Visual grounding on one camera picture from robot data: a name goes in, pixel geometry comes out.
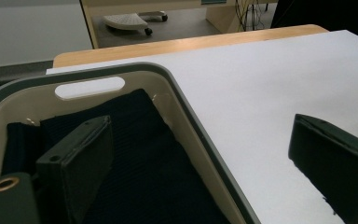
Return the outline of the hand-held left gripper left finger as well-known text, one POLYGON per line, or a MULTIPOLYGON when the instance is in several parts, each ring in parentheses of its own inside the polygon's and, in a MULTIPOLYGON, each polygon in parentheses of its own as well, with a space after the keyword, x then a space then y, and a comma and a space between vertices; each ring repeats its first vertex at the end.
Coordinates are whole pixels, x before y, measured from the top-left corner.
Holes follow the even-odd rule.
POLYGON ((89 119, 36 161, 59 224, 81 224, 114 159, 111 119, 89 119))

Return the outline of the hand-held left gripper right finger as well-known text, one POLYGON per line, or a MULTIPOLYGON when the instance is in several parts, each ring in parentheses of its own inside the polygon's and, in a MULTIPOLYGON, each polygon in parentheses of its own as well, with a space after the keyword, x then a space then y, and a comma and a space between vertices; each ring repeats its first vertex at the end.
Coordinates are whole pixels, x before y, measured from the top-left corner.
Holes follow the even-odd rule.
POLYGON ((307 115, 295 115, 288 157, 345 224, 358 224, 358 138, 307 115))

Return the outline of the large black garment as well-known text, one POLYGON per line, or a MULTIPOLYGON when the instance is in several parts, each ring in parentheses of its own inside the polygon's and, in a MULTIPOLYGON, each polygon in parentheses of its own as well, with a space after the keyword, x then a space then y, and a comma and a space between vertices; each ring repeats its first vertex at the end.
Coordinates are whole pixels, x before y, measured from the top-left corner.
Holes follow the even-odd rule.
POLYGON ((84 121, 106 115, 112 120, 113 167, 83 224, 229 224, 142 89, 43 120, 45 147, 84 121))

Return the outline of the beige plastic basket grey rim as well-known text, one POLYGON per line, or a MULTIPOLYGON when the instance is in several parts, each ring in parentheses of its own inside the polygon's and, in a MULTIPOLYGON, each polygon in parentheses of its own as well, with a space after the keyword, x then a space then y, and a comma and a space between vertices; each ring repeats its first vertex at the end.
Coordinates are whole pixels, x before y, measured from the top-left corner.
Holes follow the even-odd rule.
POLYGON ((23 172, 1 175, 9 123, 39 127, 42 156, 56 145, 45 147, 43 120, 90 109, 140 89, 148 94, 185 150, 229 224, 260 224, 171 72, 154 63, 60 72, 0 87, 0 224, 59 224, 37 170, 33 175, 23 172))

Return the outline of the white table cover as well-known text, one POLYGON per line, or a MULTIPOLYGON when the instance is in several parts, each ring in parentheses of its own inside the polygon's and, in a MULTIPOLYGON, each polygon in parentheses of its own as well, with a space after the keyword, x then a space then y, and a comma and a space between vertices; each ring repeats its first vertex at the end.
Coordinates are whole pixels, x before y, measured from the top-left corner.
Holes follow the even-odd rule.
POLYGON ((358 35, 335 31, 146 57, 166 67, 262 224, 343 224, 288 158, 297 114, 358 137, 358 35))

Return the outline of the dark curtain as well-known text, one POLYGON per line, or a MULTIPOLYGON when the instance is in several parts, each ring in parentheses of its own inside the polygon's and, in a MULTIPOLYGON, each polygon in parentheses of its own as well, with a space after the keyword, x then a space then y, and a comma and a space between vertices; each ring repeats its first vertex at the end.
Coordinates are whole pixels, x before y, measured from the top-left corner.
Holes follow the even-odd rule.
POLYGON ((358 0, 279 0, 272 28, 315 24, 358 35, 358 0))

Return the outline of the white wheeled chair base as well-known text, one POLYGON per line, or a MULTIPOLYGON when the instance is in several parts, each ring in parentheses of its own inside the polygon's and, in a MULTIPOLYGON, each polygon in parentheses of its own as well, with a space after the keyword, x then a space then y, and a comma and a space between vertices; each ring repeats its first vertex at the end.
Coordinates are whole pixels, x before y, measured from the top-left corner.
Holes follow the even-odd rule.
POLYGON ((143 30, 146 35, 152 35, 153 30, 148 27, 144 17, 160 17, 163 21, 168 20, 168 15, 165 11, 154 11, 103 16, 103 22, 113 29, 123 31, 143 30))

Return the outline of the beige desk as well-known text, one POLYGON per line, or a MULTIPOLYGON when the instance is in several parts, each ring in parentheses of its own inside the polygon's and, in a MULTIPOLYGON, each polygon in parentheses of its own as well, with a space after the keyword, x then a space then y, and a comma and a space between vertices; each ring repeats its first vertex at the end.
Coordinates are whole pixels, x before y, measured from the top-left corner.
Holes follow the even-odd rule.
POLYGON ((206 19, 221 33, 235 33, 251 5, 275 4, 279 0, 79 0, 92 46, 99 47, 93 17, 206 7, 206 19))

